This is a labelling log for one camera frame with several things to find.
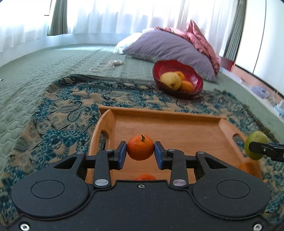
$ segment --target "pink quilt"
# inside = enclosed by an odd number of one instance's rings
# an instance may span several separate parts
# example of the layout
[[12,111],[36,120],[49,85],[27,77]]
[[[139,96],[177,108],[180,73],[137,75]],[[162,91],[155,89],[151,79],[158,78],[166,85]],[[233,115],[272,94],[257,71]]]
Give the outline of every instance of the pink quilt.
[[215,54],[213,48],[207,42],[206,38],[203,36],[200,29],[193,20],[190,20],[190,22],[186,26],[186,30],[184,31],[180,31],[171,27],[161,28],[158,26],[155,29],[174,33],[189,41],[200,53],[205,54],[209,58],[215,75],[219,73],[220,57]]

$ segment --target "purple pillow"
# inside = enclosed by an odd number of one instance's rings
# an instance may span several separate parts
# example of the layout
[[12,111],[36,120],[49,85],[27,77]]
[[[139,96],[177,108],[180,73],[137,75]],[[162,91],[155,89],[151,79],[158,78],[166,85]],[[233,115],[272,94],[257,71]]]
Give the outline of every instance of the purple pillow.
[[161,31],[149,31],[123,51],[134,58],[156,62],[175,59],[191,66],[204,80],[215,82],[212,64],[187,40],[178,35]]

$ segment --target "silver screw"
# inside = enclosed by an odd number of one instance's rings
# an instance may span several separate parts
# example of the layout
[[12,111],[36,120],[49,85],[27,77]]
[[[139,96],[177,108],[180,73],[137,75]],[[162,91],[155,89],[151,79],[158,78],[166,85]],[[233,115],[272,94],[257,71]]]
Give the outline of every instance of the silver screw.
[[106,186],[108,185],[108,180],[106,179],[98,179],[95,181],[95,185],[97,186]]
[[183,180],[183,179],[175,179],[175,180],[173,180],[173,185],[184,186],[184,185],[186,185],[186,181]]
[[23,231],[29,231],[30,230],[30,227],[27,224],[25,224],[25,223],[21,224],[20,228]]
[[261,224],[256,224],[254,227],[253,227],[253,231],[261,231],[262,230],[262,225]]
[[146,187],[146,185],[144,185],[144,184],[139,184],[137,187],[140,188],[140,189],[144,189],[144,188]]

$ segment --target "curtain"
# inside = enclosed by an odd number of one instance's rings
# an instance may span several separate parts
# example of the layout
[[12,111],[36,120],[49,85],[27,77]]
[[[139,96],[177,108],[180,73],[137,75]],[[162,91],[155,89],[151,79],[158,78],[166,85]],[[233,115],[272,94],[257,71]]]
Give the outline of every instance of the curtain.
[[0,3],[0,52],[46,36],[46,7],[49,8],[46,0],[3,0]]
[[47,35],[67,34],[67,0],[54,0],[55,6]]
[[224,57],[232,61],[236,60],[237,52],[241,42],[241,36],[245,23],[246,6],[247,0],[238,1],[233,27],[225,48]]
[[132,34],[156,26],[184,30],[193,19],[219,54],[236,6],[237,0],[68,0],[68,32]]

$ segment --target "gray curtain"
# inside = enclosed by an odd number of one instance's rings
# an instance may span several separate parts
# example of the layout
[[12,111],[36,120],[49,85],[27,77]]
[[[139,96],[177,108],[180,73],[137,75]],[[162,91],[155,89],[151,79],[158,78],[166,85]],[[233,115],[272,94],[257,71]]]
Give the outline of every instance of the gray curtain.
[[56,0],[51,25],[48,28],[47,35],[53,36],[67,33],[67,0]]
[[232,30],[229,39],[227,41],[227,45],[223,56],[231,61],[236,60],[238,48],[241,42],[241,36],[245,23],[246,6],[247,6],[247,0],[238,1]]

